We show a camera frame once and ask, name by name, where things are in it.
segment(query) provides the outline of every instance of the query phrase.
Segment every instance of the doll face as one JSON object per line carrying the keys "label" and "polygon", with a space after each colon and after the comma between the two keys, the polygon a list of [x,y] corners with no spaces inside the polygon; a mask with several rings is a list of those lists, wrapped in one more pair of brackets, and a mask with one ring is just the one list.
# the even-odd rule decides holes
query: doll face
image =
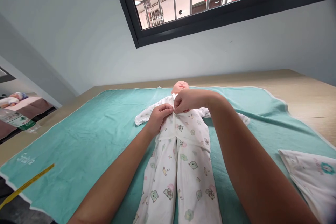
{"label": "doll face", "polygon": [[14,94],[11,94],[9,97],[14,97],[14,98],[16,98],[16,99],[18,99],[18,100],[19,100],[19,95],[18,95],[18,94],[16,94],[16,93],[14,93]]}
{"label": "doll face", "polygon": [[175,83],[171,93],[178,94],[179,92],[181,92],[181,90],[188,89],[188,88],[189,88],[188,83],[180,80],[180,81]]}

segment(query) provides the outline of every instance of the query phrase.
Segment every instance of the doll on bed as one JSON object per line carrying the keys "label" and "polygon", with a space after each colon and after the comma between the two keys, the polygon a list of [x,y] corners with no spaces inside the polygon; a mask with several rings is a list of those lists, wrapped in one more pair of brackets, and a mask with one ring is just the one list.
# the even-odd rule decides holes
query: doll on bed
{"label": "doll on bed", "polygon": [[9,97],[0,100],[0,108],[6,108],[8,106],[14,106],[18,104],[21,100],[28,98],[25,93],[16,92],[11,94]]}

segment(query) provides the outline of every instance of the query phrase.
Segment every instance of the yellow measuring tape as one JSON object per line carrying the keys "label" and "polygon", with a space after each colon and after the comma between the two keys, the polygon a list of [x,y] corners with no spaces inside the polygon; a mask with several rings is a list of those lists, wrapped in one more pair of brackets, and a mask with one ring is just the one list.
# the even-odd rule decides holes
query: yellow measuring tape
{"label": "yellow measuring tape", "polygon": [[21,186],[19,189],[17,189],[15,192],[13,192],[11,195],[9,195],[4,202],[2,202],[2,204],[0,205],[0,210],[1,208],[4,207],[4,205],[6,205],[7,203],[11,202],[16,196],[18,196],[24,189],[26,189],[28,186],[30,186],[31,184],[33,184],[36,180],[38,180],[40,177],[42,177],[44,174],[46,174],[48,171],[50,171],[53,167],[55,166],[55,164],[52,164],[51,166],[49,166],[47,169],[43,170],[42,172],[40,172],[39,174],[37,174],[35,177],[33,177],[31,180],[29,180],[28,182],[26,182],[23,186]]}

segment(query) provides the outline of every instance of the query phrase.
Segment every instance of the person's left hand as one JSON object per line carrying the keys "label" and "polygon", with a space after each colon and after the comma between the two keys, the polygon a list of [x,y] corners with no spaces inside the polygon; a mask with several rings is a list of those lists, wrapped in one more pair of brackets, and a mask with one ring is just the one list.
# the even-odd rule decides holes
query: person's left hand
{"label": "person's left hand", "polygon": [[161,129],[161,125],[166,119],[174,111],[173,106],[169,103],[162,104],[153,109],[150,118],[145,125],[147,131],[154,136],[156,136]]}

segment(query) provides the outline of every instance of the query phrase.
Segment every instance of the onesie leg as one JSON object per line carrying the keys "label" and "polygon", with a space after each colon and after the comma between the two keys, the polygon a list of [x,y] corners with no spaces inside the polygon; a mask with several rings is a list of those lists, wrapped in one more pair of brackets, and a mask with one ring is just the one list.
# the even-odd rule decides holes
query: onesie leg
{"label": "onesie leg", "polygon": [[210,153],[177,138],[178,222],[222,223]]}
{"label": "onesie leg", "polygon": [[133,224],[173,223],[176,199],[176,138],[155,140],[145,169],[142,197]]}

